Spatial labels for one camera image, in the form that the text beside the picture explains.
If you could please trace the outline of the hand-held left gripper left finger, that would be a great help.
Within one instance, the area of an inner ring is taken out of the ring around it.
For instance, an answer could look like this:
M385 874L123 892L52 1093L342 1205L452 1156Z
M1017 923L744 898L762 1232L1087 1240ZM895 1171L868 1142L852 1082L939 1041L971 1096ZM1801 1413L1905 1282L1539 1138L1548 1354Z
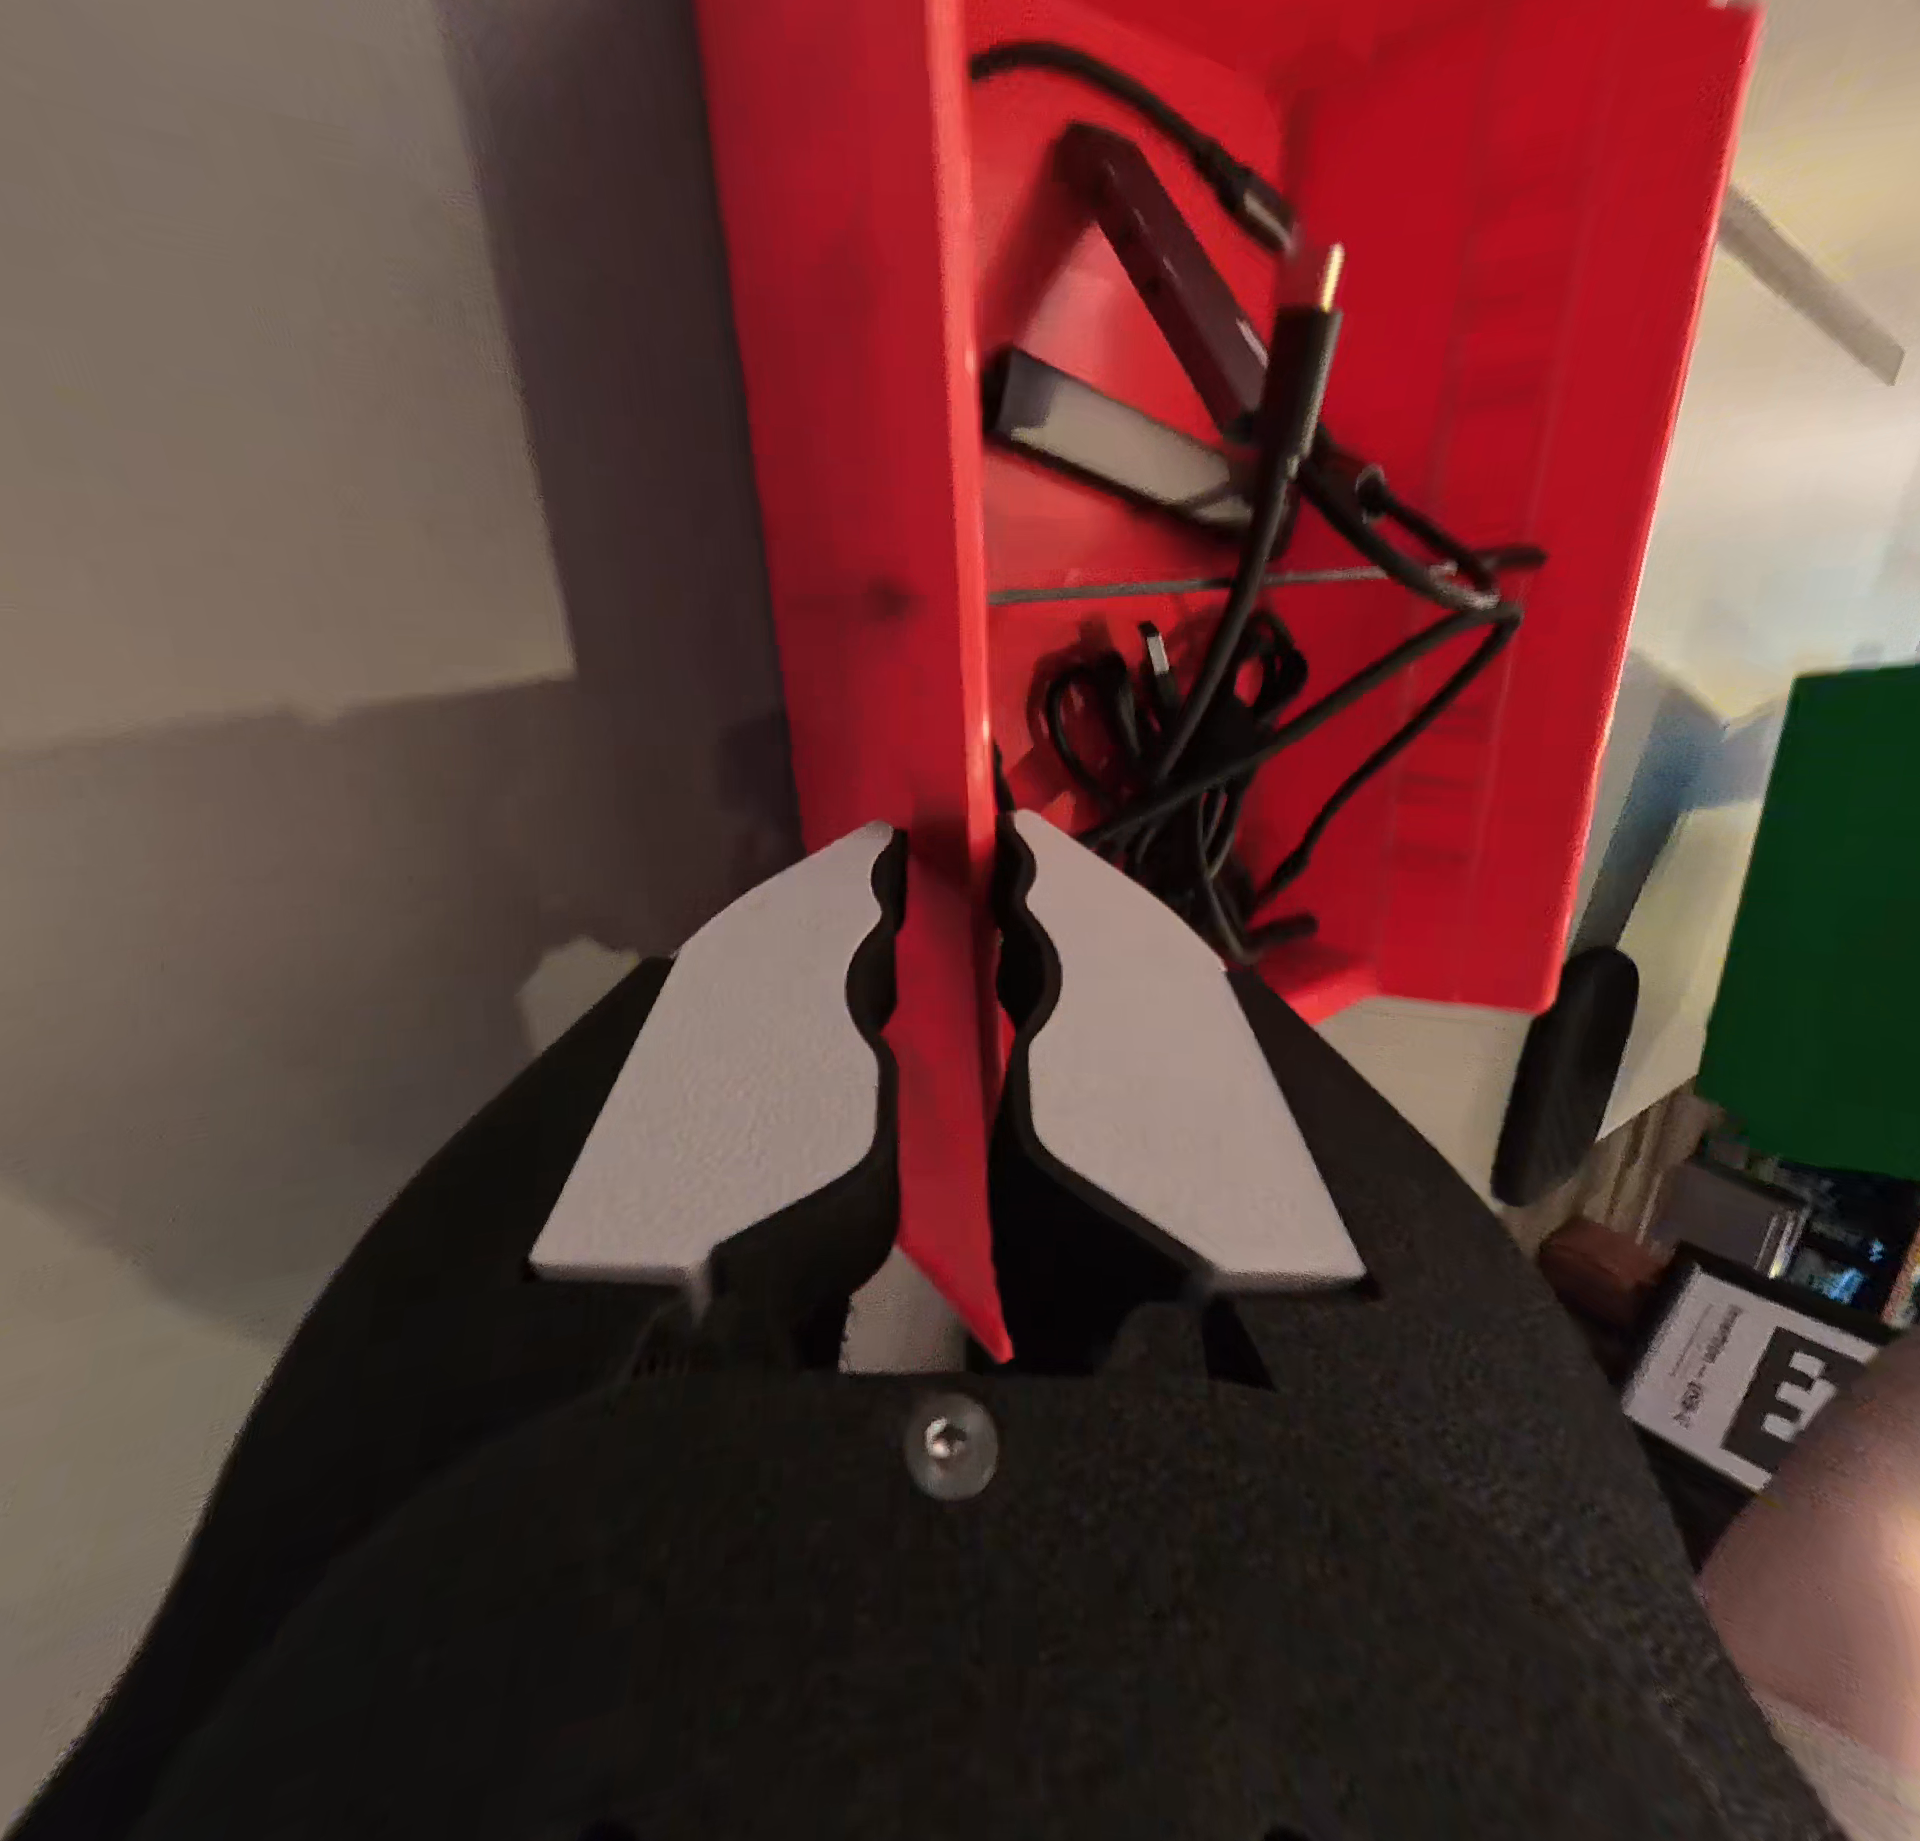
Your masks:
M654 1287L699 1350L842 1367L852 1302L899 1243L904 902L908 835L868 823L670 956L535 1278Z

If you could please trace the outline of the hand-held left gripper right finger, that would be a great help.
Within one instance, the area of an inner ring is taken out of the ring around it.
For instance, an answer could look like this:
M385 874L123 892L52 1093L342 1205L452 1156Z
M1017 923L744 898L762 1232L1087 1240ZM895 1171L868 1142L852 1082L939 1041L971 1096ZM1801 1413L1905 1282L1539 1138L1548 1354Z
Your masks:
M1140 1307L1369 1282L1244 979L1049 823L999 823L996 1282L1012 1367L1097 1373Z

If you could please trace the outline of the red plastic tray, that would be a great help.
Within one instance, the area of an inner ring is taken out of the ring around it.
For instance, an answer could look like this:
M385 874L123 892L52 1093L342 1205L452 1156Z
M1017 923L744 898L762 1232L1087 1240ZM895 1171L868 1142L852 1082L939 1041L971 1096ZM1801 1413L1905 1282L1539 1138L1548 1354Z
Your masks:
M1628 627L1690 366L1757 19L1730 0L696 0L762 537L808 847L910 835L902 1248L1007 1359L987 1229L996 749L1097 615L999 590L1192 579L1197 543L987 453L1025 338L1188 433L1188 389L1050 169L1095 119L1059 39L1163 94L1347 248L1332 429L1471 543L1548 555L1519 643L1313 861L1319 936L1263 963L1363 998L1539 1013L1570 931Z

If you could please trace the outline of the dark grey printed usb hub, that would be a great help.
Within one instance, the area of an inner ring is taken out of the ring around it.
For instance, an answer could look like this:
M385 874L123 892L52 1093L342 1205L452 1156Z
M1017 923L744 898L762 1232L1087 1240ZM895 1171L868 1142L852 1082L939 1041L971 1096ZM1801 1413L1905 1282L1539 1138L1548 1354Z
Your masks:
M1252 463L1091 389L1007 347L978 383L987 442L1095 486L1133 509L1241 537L1252 521Z

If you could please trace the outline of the slim grey usb hub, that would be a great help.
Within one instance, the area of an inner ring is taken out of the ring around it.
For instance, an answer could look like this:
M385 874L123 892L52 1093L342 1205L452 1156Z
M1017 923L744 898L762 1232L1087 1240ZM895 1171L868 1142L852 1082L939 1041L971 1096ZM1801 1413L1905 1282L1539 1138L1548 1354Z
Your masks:
M1214 428L1249 442L1267 344L1144 149L1105 123L1068 120L1055 175L1087 205Z

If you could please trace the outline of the green box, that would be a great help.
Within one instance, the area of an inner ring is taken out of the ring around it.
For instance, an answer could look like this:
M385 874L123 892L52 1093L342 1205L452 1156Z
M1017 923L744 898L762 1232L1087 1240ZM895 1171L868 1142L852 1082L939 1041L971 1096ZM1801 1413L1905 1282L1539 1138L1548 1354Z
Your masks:
M1791 682L1695 1088L1763 1156L1918 1179L1918 663Z

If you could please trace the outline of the grey metal bar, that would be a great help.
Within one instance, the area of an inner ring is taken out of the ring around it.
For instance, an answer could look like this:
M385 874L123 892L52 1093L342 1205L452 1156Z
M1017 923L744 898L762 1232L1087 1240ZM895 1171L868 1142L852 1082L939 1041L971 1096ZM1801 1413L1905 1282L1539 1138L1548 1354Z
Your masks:
M1900 383L1908 347L1735 183L1720 198L1719 247L1863 374Z

